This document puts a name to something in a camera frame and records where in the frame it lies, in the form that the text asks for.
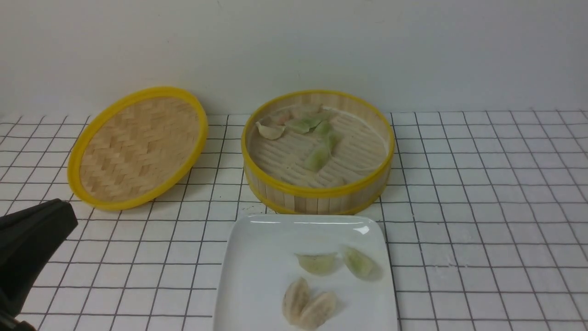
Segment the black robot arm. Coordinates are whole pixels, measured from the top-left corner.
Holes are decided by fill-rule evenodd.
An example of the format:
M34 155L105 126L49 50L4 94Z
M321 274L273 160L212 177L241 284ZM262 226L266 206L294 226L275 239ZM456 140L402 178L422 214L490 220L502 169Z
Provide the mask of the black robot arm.
M70 203L53 199L0 218L0 312L3 331L33 331L16 318L36 279L78 226Z

